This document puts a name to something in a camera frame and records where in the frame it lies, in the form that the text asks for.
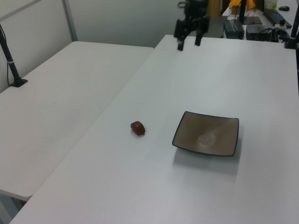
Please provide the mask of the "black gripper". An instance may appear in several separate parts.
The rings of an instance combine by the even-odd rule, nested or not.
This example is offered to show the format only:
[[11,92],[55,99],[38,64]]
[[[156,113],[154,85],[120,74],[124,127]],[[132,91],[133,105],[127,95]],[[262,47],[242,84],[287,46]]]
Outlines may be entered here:
[[200,46],[201,39],[205,33],[208,32],[209,17],[199,18],[185,18],[184,20],[177,20],[174,37],[177,38],[178,50],[183,50],[185,38],[193,31],[196,32],[195,45]]

